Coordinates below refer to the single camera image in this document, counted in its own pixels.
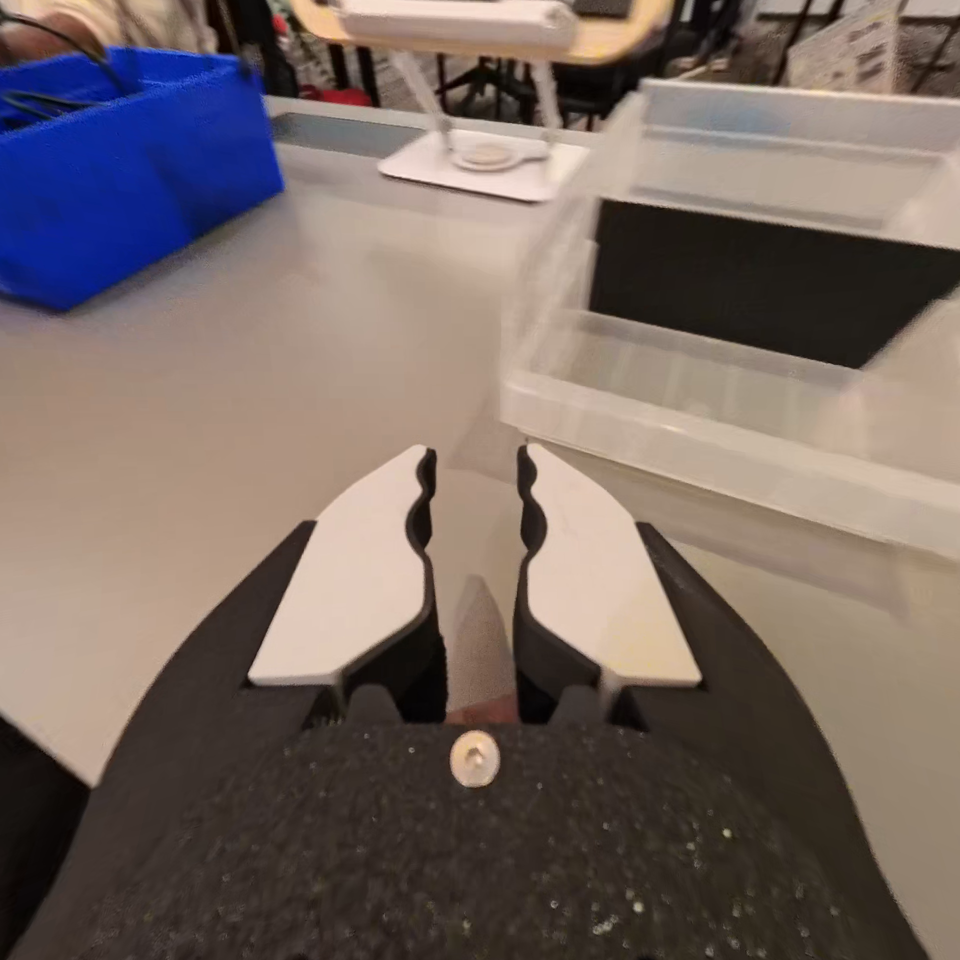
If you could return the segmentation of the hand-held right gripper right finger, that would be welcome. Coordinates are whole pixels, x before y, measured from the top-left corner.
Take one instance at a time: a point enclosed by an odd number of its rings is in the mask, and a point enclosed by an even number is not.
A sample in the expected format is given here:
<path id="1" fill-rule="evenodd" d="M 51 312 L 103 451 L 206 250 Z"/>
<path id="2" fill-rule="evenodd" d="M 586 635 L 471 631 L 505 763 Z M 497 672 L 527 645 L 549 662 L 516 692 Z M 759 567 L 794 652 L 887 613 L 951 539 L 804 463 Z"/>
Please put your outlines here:
<path id="1" fill-rule="evenodd" d="M 698 687 L 703 674 L 630 511 L 536 442 L 517 451 L 517 489 L 520 672 L 540 690 Z"/>

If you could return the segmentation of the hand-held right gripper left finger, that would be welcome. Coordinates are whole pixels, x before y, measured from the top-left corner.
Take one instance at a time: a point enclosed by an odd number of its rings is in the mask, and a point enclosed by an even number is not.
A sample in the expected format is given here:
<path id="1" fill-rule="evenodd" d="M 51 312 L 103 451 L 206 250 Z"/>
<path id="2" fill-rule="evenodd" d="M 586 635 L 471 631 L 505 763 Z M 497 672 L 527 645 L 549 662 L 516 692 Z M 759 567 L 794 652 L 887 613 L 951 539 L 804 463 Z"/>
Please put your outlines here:
<path id="1" fill-rule="evenodd" d="M 426 555 L 436 452 L 414 444 L 317 516 L 248 682 L 409 689 L 442 645 Z"/>

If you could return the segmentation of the clear plastic bin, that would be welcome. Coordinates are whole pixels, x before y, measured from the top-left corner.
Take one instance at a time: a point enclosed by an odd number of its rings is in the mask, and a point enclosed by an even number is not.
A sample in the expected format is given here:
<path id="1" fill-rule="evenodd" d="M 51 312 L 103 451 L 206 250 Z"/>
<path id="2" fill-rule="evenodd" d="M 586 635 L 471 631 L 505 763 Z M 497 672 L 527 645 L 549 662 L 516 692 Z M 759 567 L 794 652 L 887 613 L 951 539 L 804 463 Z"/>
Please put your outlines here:
<path id="1" fill-rule="evenodd" d="M 958 286 L 847 368 L 590 310 L 604 199 L 957 250 L 958 100 L 647 80 L 544 210 L 505 302 L 529 437 L 958 559 Z"/>

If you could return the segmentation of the blue plastic bin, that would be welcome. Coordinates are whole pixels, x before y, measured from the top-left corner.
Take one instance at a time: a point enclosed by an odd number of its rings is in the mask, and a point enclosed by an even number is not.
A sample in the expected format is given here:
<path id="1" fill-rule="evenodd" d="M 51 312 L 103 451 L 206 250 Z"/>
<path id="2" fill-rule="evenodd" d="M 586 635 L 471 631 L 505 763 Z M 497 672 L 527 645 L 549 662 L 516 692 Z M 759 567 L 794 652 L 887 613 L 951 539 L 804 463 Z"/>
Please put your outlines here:
<path id="1" fill-rule="evenodd" d="M 107 55 L 2 69 L 2 299 L 71 309 L 284 189 L 256 67 Z"/>

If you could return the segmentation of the grey desk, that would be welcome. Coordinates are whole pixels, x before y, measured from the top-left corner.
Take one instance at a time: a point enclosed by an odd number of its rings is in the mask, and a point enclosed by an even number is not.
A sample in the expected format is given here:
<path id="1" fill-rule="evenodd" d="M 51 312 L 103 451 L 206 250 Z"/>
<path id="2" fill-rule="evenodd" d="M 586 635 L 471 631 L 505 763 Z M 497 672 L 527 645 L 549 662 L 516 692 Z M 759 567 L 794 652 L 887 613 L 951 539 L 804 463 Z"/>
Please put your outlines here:
<path id="1" fill-rule="evenodd" d="M 524 438 L 501 309 L 541 206 L 279 144 L 286 191 L 67 314 L 2 301 L 2 714 L 88 786 L 198 623 L 414 444 L 450 706 L 505 694 Z M 790 675 L 932 958 L 958 958 L 958 562 L 551 446 Z"/>

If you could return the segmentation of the grey desk pad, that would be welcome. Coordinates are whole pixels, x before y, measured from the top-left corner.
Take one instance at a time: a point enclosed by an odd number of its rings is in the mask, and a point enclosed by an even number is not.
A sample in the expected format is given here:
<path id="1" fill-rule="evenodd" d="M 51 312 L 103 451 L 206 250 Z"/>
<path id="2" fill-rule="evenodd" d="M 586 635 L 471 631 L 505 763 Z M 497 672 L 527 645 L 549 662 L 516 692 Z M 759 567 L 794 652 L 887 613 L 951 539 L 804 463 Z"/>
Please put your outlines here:
<path id="1" fill-rule="evenodd" d="M 277 144 L 384 160 L 419 140 L 424 131 L 354 119 L 283 112 L 270 119 Z"/>

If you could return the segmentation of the person's dark pants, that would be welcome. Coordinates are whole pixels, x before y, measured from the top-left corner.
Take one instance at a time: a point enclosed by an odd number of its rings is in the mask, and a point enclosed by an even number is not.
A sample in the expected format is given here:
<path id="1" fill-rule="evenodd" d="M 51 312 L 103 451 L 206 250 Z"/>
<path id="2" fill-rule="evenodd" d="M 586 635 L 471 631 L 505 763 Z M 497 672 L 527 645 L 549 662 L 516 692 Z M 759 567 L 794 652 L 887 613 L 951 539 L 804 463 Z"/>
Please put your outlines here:
<path id="1" fill-rule="evenodd" d="M 56 879 L 89 798 L 89 786 L 2 718 L 2 958 Z"/>

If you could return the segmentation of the white folding stand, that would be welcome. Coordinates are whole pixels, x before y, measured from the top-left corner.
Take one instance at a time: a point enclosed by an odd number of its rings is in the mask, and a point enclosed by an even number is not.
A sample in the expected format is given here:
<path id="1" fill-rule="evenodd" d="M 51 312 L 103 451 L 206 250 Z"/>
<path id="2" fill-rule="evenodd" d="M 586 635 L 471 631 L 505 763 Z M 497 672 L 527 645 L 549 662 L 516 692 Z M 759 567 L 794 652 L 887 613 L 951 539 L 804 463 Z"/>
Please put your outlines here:
<path id="1" fill-rule="evenodd" d="M 391 180 L 528 205 L 552 201 L 587 150 L 557 144 L 561 116 L 551 59 L 574 41 L 578 19 L 564 2 L 341 2 L 347 30 L 385 42 L 390 63 L 430 121 L 430 128 L 381 160 Z M 414 57 L 420 43 L 437 52 L 461 43 L 483 54 L 519 42 L 534 54 L 535 98 L 543 130 L 538 140 L 457 128 Z"/>

